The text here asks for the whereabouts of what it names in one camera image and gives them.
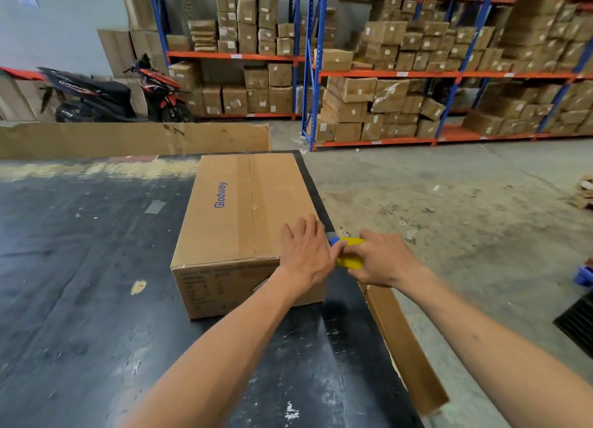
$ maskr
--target motorcycle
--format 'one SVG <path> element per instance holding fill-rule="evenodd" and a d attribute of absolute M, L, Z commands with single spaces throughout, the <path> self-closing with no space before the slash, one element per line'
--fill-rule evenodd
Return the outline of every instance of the motorcycle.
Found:
<path fill-rule="evenodd" d="M 56 109 L 56 122 L 192 122 L 193 115 L 177 91 L 175 80 L 152 69 L 148 55 L 134 62 L 129 69 L 140 78 L 148 106 L 148 119 L 139 118 L 132 108 L 132 91 L 126 85 L 93 80 L 82 74 L 38 67 L 51 85 L 41 101 L 41 112 L 56 92 L 60 105 Z"/>

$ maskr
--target person's left hand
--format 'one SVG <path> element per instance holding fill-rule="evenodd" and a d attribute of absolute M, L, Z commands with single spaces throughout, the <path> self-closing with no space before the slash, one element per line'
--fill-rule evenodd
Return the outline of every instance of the person's left hand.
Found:
<path fill-rule="evenodd" d="M 301 217 L 293 229 L 284 224 L 281 234 L 280 267 L 286 270 L 288 280 L 295 285 L 295 298 L 327 278 L 347 244 L 342 240 L 330 248 L 325 226 L 312 214 L 306 219 Z"/>

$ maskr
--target person's right hand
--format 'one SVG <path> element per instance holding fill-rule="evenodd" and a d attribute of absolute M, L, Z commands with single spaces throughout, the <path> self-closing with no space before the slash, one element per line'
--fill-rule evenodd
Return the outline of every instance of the person's right hand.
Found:
<path fill-rule="evenodd" d="M 348 269 L 359 282 L 402 290 L 407 282 L 422 274 L 424 266 L 397 233 L 382 235 L 362 230 L 360 237 L 365 242 L 346 245 L 343 251 L 362 259 L 362 268 Z"/>

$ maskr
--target storage rack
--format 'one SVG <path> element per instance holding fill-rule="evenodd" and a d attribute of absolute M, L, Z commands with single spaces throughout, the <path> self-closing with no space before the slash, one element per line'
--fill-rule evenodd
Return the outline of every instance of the storage rack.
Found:
<path fill-rule="evenodd" d="M 449 9 L 447 11 L 446 20 L 449 21 L 451 19 L 451 15 L 453 12 L 453 8 L 456 4 L 457 0 L 450 0 Z M 318 0 L 316 7 L 314 8 L 313 3 L 314 0 L 308 0 L 308 12 L 307 12 L 307 45 L 305 46 L 305 79 L 304 79 L 304 86 L 303 86 L 303 102 L 302 102 L 302 124 L 301 124 L 301 134 L 305 137 L 309 143 L 309 151 L 316 150 L 317 147 L 339 147 L 339 146 L 367 146 L 367 145 L 392 145 L 392 144 L 431 144 L 436 145 L 437 143 L 443 142 L 451 142 L 451 141 L 482 141 L 482 140 L 499 140 L 499 139 L 537 139 L 537 138 L 545 138 L 545 137 L 555 137 L 555 136 L 563 136 L 566 135 L 554 135 L 554 134 L 546 134 L 542 133 L 541 131 L 544 129 L 546 122 L 552 116 L 553 112 L 556 110 L 557 106 L 559 105 L 562 97 L 567 93 L 568 88 L 571 84 L 577 79 L 593 79 L 593 74 L 583 74 L 581 71 L 583 70 L 585 64 L 587 63 L 589 57 L 591 56 L 591 52 L 593 51 L 593 40 L 589 40 L 589 43 L 586 49 L 583 52 L 583 55 L 574 68 L 573 71 L 570 73 L 548 73 L 548 72 L 528 72 L 528 73 L 506 73 L 506 72 L 484 72 L 484 71 L 476 71 L 476 72 L 466 72 L 465 66 L 467 65 L 471 53 L 473 51 L 473 47 L 476 43 L 478 34 L 480 29 L 484 27 L 488 12 L 490 11 L 491 5 L 493 3 L 513 3 L 515 0 L 473 0 L 473 5 L 469 6 L 466 11 L 470 10 L 471 7 L 474 5 L 479 5 L 478 14 L 476 16 L 476 21 L 474 23 L 474 27 L 476 28 L 476 34 L 470 44 L 470 47 L 467 51 L 465 59 L 463 60 L 460 70 L 458 72 L 403 72 L 403 71 L 377 71 L 377 70 L 350 70 L 347 72 L 327 72 L 321 70 L 321 64 L 323 59 L 323 37 L 325 31 L 325 17 L 326 17 L 326 10 L 327 10 L 327 0 Z M 589 2 L 584 3 L 581 6 L 581 9 L 591 10 L 591 2 L 593 0 L 575 0 L 579 2 Z M 418 0 L 418 5 L 416 7 L 416 14 L 414 15 L 414 20 L 418 19 L 420 14 L 420 10 L 422 8 L 423 0 Z M 313 27 L 315 27 L 315 23 L 318 21 L 318 36 L 317 36 L 317 56 L 313 58 L 313 49 L 314 46 L 311 45 L 311 39 L 313 37 Z M 395 138 L 395 139 L 383 139 L 378 141 L 353 141 L 353 142 L 323 142 L 323 143 L 316 143 L 315 142 L 315 131 L 317 127 L 317 111 L 319 105 L 319 91 L 320 91 L 320 84 L 323 77 L 329 76 L 341 76 L 341 77 L 353 77 L 353 78 L 363 78 L 363 77 L 376 77 L 376 78 L 454 78 L 455 82 L 454 85 L 451 87 L 449 91 L 449 96 L 447 98 L 447 102 L 445 103 L 445 110 L 441 117 L 441 121 L 439 123 L 439 127 L 435 133 L 434 139 L 419 139 L 415 137 L 409 138 Z M 457 89 L 459 88 L 459 84 L 461 80 L 466 77 L 474 77 L 474 78 L 482 78 L 482 82 L 480 88 L 478 90 L 478 97 L 476 98 L 473 107 L 477 105 L 480 95 L 484 91 L 486 84 L 489 79 L 492 78 L 524 78 L 524 79 L 562 79 L 564 80 L 563 86 L 560 88 L 559 92 L 557 93 L 556 97 L 553 100 L 553 109 L 550 111 L 550 114 L 545 117 L 545 119 L 541 122 L 538 130 L 534 134 L 514 134 L 509 136 L 480 136 L 475 132 L 471 132 L 470 130 L 466 130 L 461 125 L 453 125 L 453 124 L 446 124 L 447 116 L 451 111 L 451 106 L 453 103 L 453 99 L 456 95 Z M 313 107 L 311 109 L 311 113 L 307 115 L 307 94 L 308 94 L 308 85 L 311 84 L 313 87 Z M 311 135 L 307 134 L 307 126 L 311 125 Z M 577 134 L 572 136 L 587 136 L 585 134 Z"/>
<path fill-rule="evenodd" d="M 170 51 L 167 45 L 166 35 L 171 32 L 169 27 L 169 19 L 167 17 L 167 6 L 165 0 L 151 0 L 152 10 L 154 11 L 155 19 L 157 21 L 157 29 L 159 38 L 161 40 L 161 47 L 165 59 L 167 61 L 167 67 L 171 65 L 171 62 L 179 60 L 191 60 L 201 58 L 217 58 L 217 59 L 232 59 L 232 60 L 259 60 L 259 61 L 278 61 L 278 62 L 292 62 L 292 113 L 289 114 L 278 114 L 278 113 L 255 113 L 247 114 L 246 116 L 240 116 L 236 114 L 218 114 L 208 115 L 208 118 L 232 118 L 240 119 L 242 117 L 247 118 L 279 118 L 279 117 L 290 117 L 291 120 L 296 120 L 300 117 L 300 113 L 296 108 L 297 104 L 297 65 L 299 62 L 303 62 L 305 57 L 299 56 L 299 27 L 298 21 L 301 19 L 301 0 L 288 0 L 288 15 L 289 23 L 295 23 L 295 42 L 294 52 L 292 56 L 280 56 L 280 55 L 259 55 L 259 54 L 231 54 L 231 53 L 209 53 L 209 52 L 175 52 Z"/>

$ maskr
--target person's left arm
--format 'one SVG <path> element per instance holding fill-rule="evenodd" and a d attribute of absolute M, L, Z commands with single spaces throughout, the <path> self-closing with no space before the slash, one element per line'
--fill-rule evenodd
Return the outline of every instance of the person's left arm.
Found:
<path fill-rule="evenodd" d="M 280 321 L 297 298 L 326 279 L 344 243 L 330 249 L 314 215 L 292 230 L 283 226 L 280 267 L 172 365 L 122 428 L 223 425 Z"/>

